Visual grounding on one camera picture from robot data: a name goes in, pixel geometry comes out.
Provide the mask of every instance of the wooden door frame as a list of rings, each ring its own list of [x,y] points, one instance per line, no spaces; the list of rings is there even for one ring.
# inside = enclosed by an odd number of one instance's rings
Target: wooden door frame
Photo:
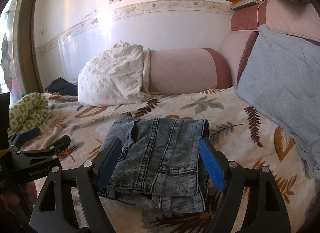
[[[21,75],[27,94],[43,93],[33,40],[36,0],[22,0],[18,26],[18,51]]]

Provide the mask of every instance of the gray pillow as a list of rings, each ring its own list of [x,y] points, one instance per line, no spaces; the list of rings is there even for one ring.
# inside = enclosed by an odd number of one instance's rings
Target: gray pillow
[[[320,47],[259,28],[237,95],[291,136],[320,180]]]

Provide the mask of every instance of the white pillow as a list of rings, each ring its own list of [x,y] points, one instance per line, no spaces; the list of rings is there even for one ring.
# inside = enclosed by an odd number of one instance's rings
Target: white pillow
[[[111,106],[151,98],[150,49],[118,42],[88,61],[79,74],[78,100],[85,106]]]

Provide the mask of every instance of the jeans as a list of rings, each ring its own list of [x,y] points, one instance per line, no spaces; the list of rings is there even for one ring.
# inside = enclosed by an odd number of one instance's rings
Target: jeans
[[[101,150],[114,137],[122,141],[122,154],[101,196],[179,213],[204,211],[209,177],[198,147],[209,137],[206,119],[139,119],[124,113]]]

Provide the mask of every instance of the wallpaper border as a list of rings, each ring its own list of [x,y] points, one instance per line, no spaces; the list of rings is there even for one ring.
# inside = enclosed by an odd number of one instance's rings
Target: wallpaper border
[[[227,15],[233,15],[234,13],[234,11],[231,10],[230,4],[204,0],[157,0],[116,8],[110,10],[109,15],[111,22],[114,22],[127,17],[165,11],[201,11],[208,13],[222,13]],[[86,30],[98,27],[98,18],[99,15],[96,15],[91,18],[87,18],[78,24],[75,24],[69,29],[58,34],[42,47],[36,48],[36,53],[38,55],[42,55],[59,44],[62,44],[64,41],[69,40]]]

